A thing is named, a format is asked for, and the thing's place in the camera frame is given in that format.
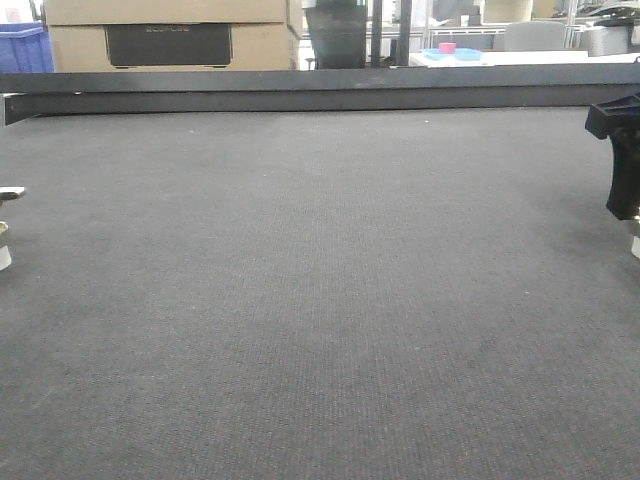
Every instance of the blue tray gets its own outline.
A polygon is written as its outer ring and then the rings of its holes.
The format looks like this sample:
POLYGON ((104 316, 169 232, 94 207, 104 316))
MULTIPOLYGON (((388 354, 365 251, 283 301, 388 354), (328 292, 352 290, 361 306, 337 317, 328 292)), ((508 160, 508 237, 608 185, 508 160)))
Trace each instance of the blue tray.
POLYGON ((0 24, 0 73, 46 72, 53 72, 53 58, 42 23, 0 24))
POLYGON ((456 60, 480 60, 482 52, 473 50, 472 48, 456 48, 456 53, 440 53, 437 48, 425 48, 422 54, 429 60, 444 60, 445 58, 455 57, 456 60))

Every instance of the gray carpet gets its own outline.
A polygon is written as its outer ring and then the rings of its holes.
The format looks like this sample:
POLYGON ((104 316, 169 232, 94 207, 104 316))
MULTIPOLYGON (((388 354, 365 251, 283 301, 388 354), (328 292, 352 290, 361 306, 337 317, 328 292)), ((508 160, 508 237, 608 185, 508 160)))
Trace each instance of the gray carpet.
POLYGON ((2 479, 637 479, 586 109, 0 129, 2 479))

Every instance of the cardboard box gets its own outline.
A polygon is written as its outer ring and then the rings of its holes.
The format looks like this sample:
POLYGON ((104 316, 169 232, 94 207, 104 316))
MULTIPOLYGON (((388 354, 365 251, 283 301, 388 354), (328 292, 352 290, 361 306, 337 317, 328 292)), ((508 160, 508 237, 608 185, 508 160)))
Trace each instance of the cardboard box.
POLYGON ((53 26, 285 23, 302 37, 302 0, 45 0, 53 26))
POLYGON ((533 0, 485 0, 482 23, 511 23, 531 20, 533 0))
POLYGON ((298 68, 301 0, 46 0, 45 9, 57 72, 298 68))
POLYGON ((56 72, 297 70, 299 39, 286 24, 231 25, 232 58, 227 66, 112 65, 105 26, 50 27, 56 72))

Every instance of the black panel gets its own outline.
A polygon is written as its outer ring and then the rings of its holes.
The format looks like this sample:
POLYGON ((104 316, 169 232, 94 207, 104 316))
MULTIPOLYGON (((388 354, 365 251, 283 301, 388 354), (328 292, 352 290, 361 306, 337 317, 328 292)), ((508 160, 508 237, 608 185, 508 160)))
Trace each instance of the black panel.
POLYGON ((105 29, 114 67, 231 63, 228 23, 107 25, 105 29))

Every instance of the chair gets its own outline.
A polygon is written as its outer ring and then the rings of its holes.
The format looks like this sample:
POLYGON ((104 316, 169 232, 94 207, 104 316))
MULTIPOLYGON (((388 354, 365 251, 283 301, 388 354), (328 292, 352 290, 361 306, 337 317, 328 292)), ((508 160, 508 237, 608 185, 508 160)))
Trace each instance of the chair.
POLYGON ((504 49, 507 52, 564 50, 566 27, 560 22, 517 22, 507 25, 504 49))

